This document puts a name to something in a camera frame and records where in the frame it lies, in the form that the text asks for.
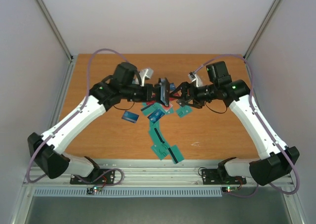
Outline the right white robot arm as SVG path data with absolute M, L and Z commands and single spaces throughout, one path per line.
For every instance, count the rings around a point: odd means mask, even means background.
M 217 174 L 222 182 L 235 177 L 252 178 L 261 186 L 289 174 L 300 153 L 289 147 L 272 129 L 258 108 L 251 90 L 243 80 L 233 81 L 223 61 L 206 66 L 210 84 L 202 85 L 196 73 L 190 73 L 191 83 L 181 83 L 171 94 L 181 106 L 201 109 L 213 100 L 221 100 L 240 120 L 258 152 L 258 160 L 228 158 L 218 164 Z

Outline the teal card black stripe front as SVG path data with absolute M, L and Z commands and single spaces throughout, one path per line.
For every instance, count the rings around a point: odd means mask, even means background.
M 178 164 L 185 160 L 184 156 L 182 155 L 181 151 L 179 150 L 177 145 L 168 148 L 168 152 L 172 158 L 174 164 Z

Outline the black leather card holder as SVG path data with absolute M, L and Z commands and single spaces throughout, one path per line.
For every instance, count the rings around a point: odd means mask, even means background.
M 158 80 L 158 101 L 165 107 L 169 107 L 170 83 L 167 78 Z

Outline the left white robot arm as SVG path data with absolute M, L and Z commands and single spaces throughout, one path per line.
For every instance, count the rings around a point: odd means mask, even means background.
M 50 179 L 71 174 L 82 177 L 87 183 L 97 182 L 99 166 L 89 157 L 69 155 L 65 150 L 91 122 L 122 99 L 133 102 L 150 101 L 154 87 L 145 81 L 152 75 L 151 68 L 138 71 L 131 63 L 120 63 L 113 75 L 89 88 L 82 102 L 59 123 L 42 134 L 32 133 L 28 137 L 32 161 Z

